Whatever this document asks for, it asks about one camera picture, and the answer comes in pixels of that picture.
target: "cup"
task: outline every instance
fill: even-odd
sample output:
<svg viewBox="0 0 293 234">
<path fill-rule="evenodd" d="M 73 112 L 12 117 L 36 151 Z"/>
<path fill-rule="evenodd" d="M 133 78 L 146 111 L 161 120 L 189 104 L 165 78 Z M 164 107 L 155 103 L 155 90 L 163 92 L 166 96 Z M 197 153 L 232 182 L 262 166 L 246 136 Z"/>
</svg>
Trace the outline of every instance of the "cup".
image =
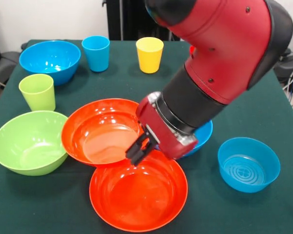
<svg viewBox="0 0 293 234">
<path fill-rule="evenodd" d="M 82 41 L 91 71 L 103 72 L 108 68 L 109 44 L 109 39 L 104 36 L 90 36 Z"/>
<path fill-rule="evenodd" d="M 140 70 L 155 73 L 160 68 L 164 43 L 158 38 L 141 38 L 136 42 Z"/>
<path fill-rule="evenodd" d="M 32 111 L 55 110 L 54 81 L 51 76 L 27 76 L 19 83 L 19 89 Z"/>
</svg>

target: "orange bowl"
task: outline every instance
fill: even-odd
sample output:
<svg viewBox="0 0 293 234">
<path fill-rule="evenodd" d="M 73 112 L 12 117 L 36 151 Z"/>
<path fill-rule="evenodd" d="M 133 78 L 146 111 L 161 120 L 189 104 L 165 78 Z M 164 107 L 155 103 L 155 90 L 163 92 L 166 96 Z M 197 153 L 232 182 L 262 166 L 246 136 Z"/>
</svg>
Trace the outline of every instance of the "orange bowl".
<svg viewBox="0 0 293 234">
<path fill-rule="evenodd" d="M 188 183 L 177 162 L 154 150 L 137 167 L 126 160 L 116 167 L 97 168 L 89 195 L 94 210 L 109 225 L 149 232 L 181 212 Z"/>
<path fill-rule="evenodd" d="M 136 117 L 138 103 L 111 98 L 94 101 L 75 111 L 62 130 L 66 152 L 84 164 L 114 165 L 141 134 Z"/>
</svg>

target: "dark green tablecloth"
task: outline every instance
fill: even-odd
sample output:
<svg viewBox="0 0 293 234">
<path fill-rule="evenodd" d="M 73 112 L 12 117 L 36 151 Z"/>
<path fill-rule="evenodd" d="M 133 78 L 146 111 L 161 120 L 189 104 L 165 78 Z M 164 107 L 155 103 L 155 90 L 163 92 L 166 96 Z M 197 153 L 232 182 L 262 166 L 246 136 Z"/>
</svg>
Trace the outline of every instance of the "dark green tablecloth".
<svg viewBox="0 0 293 234">
<path fill-rule="evenodd" d="M 80 41 L 75 43 L 81 48 Z M 110 66 L 103 73 L 91 72 L 82 55 L 72 81 L 56 87 L 56 111 L 69 116 L 102 98 L 140 101 L 161 90 L 187 56 L 185 42 L 165 43 L 159 72 L 145 75 L 139 70 L 135 43 L 113 41 Z M 0 127 L 30 111 L 18 90 L 26 75 L 20 66 L 15 68 L 0 99 Z M 179 161 L 189 185 L 184 209 L 154 233 L 293 234 L 293 110 L 274 74 L 266 75 L 213 122 L 210 141 Z M 275 150 L 281 161 L 275 183 L 257 194 L 243 194 L 224 183 L 217 150 L 231 137 L 253 137 Z M 0 234 L 123 233 L 105 224 L 91 207 L 88 186 L 93 171 L 72 158 L 41 177 L 18 175 L 0 166 Z"/>
</svg>

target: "bowl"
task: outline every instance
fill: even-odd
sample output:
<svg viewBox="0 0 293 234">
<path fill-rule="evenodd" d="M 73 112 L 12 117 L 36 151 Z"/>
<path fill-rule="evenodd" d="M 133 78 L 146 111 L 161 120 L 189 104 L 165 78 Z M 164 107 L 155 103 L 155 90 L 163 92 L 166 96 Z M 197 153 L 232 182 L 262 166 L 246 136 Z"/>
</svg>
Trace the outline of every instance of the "bowl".
<svg viewBox="0 0 293 234">
<path fill-rule="evenodd" d="M 138 103 L 110 98 L 94 101 L 67 120 L 62 131 L 65 150 L 84 164 L 100 167 L 126 158 L 126 150 L 143 132 L 136 117 Z"/>
<path fill-rule="evenodd" d="M 127 232 L 149 232 L 181 212 L 188 183 L 176 161 L 152 151 L 137 167 L 126 160 L 116 167 L 97 168 L 89 195 L 94 210 L 109 225 Z"/>
<path fill-rule="evenodd" d="M 42 176 L 67 158 L 61 144 L 67 117 L 53 111 L 33 111 L 0 128 L 0 164 L 26 176 Z"/>
<path fill-rule="evenodd" d="M 195 137 L 197 138 L 199 142 L 196 144 L 193 150 L 183 155 L 181 158 L 188 157 L 194 154 L 195 152 L 197 152 L 199 149 L 201 149 L 202 146 L 209 140 L 212 132 L 213 132 L 213 122 L 212 120 L 210 120 L 209 122 L 207 122 L 206 124 L 204 124 L 202 127 L 200 127 L 194 132 Z"/>
<path fill-rule="evenodd" d="M 223 180 L 232 188 L 256 193 L 277 179 L 280 161 L 266 144 L 247 137 L 233 138 L 218 151 L 219 170 Z"/>
<path fill-rule="evenodd" d="M 54 85 L 65 84 L 75 74 L 81 58 L 80 49 L 67 41 L 51 40 L 32 45 L 20 56 L 20 65 L 29 74 L 48 74 Z"/>
</svg>

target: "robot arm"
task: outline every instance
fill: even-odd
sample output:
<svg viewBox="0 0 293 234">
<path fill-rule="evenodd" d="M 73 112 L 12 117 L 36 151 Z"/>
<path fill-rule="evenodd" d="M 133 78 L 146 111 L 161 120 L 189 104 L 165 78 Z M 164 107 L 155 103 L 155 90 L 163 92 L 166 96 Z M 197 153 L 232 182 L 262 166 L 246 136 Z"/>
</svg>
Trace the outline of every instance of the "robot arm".
<svg viewBox="0 0 293 234">
<path fill-rule="evenodd" d="M 193 132 L 271 70 L 293 35 L 291 17 L 273 0 L 146 0 L 146 9 L 196 50 L 162 92 L 141 101 L 145 133 L 126 153 L 134 165 L 157 144 L 173 159 L 192 150 Z"/>
</svg>

